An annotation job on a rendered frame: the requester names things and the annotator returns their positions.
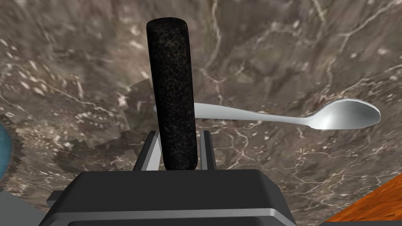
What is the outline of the blue round object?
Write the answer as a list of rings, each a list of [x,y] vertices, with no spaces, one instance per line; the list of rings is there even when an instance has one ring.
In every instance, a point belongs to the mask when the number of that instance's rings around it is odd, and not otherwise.
[[[0,180],[4,177],[12,153],[12,140],[5,127],[0,123]]]

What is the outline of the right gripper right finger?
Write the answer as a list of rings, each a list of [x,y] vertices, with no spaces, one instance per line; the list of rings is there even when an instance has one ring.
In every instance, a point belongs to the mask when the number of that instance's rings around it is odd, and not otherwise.
[[[212,136],[208,130],[202,130],[200,132],[199,160],[199,168],[201,170],[217,169]]]

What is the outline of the silver spoon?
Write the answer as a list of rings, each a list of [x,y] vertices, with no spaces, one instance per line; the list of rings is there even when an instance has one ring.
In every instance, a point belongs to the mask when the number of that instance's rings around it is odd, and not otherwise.
[[[335,100],[307,117],[257,113],[214,104],[194,103],[198,119],[250,120],[305,125],[318,130],[361,129],[380,122],[381,114],[372,104],[352,98]]]

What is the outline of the black speckled cylindrical handle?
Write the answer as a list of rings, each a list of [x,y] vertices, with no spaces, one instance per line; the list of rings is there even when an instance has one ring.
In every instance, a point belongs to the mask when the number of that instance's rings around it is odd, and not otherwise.
[[[146,25],[161,150],[166,170],[198,163],[188,27],[173,17]]]

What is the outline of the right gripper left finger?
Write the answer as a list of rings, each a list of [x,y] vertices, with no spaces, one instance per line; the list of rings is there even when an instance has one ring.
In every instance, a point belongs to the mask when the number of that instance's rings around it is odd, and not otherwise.
[[[160,134],[150,131],[139,153],[133,171],[158,171],[161,160]]]

